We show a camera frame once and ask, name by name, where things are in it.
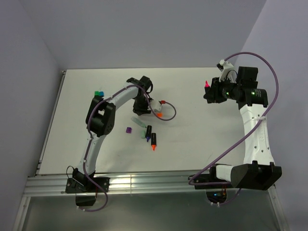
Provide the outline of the pale green capped highlighter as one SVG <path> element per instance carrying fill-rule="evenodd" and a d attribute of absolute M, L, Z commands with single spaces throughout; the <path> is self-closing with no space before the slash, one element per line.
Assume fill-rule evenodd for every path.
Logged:
<path fill-rule="evenodd" d="M 147 125 L 142 122 L 140 119 L 138 119 L 137 117 L 132 116 L 131 120 L 136 123 L 138 126 L 142 127 L 142 128 L 147 128 Z"/>

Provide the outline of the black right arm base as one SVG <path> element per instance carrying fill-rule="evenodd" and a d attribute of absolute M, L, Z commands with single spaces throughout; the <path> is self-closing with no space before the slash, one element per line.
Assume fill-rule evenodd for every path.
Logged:
<path fill-rule="evenodd" d="M 216 178 L 214 173 L 201 174 L 192 183 L 196 190 L 205 190 L 209 202 L 217 205 L 227 201 L 227 189 L 232 188 L 230 182 Z"/>

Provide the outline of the aluminium front rail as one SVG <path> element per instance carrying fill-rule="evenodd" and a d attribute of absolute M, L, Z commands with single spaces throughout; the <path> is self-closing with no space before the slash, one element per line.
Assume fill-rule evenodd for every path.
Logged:
<path fill-rule="evenodd" d="M 139 173 L 106 173 L 95 177 L 109 178 L 108 195 L 143 193 L 186 193 L 195 188 L 188 184 L 192 171 L 158 171 Z M 24 197 L 68 196 L 65 193 L 67 176 L 37 175 L 26 181 Z"/>

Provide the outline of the purple pen cap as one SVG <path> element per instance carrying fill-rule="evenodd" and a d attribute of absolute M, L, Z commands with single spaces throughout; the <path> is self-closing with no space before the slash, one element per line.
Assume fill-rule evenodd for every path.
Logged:
<path fill-rule="evenodd" d="M 131 127 L 127 127 L 127 128 L 126 128 L 126 133 L 129 133 L 129 134 L 130 134 L 131 132 L 132 132 L 132 128 L 131 128 Z"/>

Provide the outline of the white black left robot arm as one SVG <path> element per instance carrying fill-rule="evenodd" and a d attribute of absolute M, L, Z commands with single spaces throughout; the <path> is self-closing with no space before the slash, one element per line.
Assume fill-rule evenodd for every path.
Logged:
<path fill-rule="evenodd" d="M 94 186 L 96 160 L 103 140 L 115 125 L 116 110 L 127 101 L 133 99 L 133 112 L 137 115 L 149 114 L 148 89 L 152 89 L 152 81 L 142 76 L 141 79 L 129 78 L 124 87 L 113 95 L 104 98 L 93 97 L 86 117 L 87 130 L 90 135 L 84 156 L 72 173 L 76 186 L 82 192 L 89 192 Z"/>

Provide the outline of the pale green pen cap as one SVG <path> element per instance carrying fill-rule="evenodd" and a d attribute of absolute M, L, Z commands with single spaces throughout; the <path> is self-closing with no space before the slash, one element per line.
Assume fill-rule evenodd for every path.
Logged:
<path fill-rule="evenodd" d="M 143 130 L 143 131 L 141 132 L 141 138 L 142 138 L 142 139 L 145 139 L 145 137 L 146 137 L 146 131 Z"/>

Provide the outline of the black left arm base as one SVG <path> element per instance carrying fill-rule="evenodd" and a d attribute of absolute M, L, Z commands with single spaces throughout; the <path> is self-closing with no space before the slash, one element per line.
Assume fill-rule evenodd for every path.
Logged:
<path fill-rule="evenodd" d="M 97 193 L 103 192 L 92 182 L 86 181 L 86 183 L 86 186 L 82 186 L 81 184 L 77 183 L 77 181 L 75 181 L 73 178 L 69 178 L 67 180 L 65 193 L 75 194 L 76 205 L 80 207 L 93 206 L 97 199 Z"/>

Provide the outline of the black orange tip highlighter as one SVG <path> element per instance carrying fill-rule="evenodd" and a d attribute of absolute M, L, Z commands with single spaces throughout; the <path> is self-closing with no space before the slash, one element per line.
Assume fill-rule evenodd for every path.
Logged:
<path fill-rule="evenodd" d="M 152 133 L 151 134 L 151 147 L 152 147 L 152 150 L 155 151 L 156 149 L 156 133 Z"/>

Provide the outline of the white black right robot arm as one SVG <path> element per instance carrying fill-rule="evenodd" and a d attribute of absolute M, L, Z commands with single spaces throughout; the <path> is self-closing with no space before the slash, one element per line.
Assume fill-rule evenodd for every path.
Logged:
<path fill-rule="evenodd" d="M 234 188 L 266 191 L 282 176 L 282 168 L 275 165 L 270 151 L 264 115 L 269 105 L 267 92 L 257 87 L 256 67 L 239 67 L 236 72 L 232 66 L 218 64 L 218 68 L 221 75 L 205 86 L 204 99 L 208 103 L 236 101 L 244 124 L 245 154 L 241 165 L 211 167 L 208 182 L 215 188 L 226 181 Z"/>

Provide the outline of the black purple tip highlighter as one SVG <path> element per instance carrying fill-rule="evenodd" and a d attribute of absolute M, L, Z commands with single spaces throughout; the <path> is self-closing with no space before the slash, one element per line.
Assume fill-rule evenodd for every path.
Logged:
<path fill-rule="evenodd" d="M 151 139 L 151 135 L 152 135 L 152 126 L 148 125 L 147 130 L 146 130 L 146 135 L 145 135 L 147 142 Z"/>

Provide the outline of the black pink tip highlighter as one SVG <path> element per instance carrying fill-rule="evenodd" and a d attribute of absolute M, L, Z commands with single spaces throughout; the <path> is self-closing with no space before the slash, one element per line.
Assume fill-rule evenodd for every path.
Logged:
<path fill-rule="evenodd" d="M 205 89 L 205 93 L 207 93 L 207 92 L 210 90 L 210 85 L 208 84 L 208 81 L 207 81 L 207 80 L 205 81 L 205 87 L 204 87 L 204 89 Z"/>

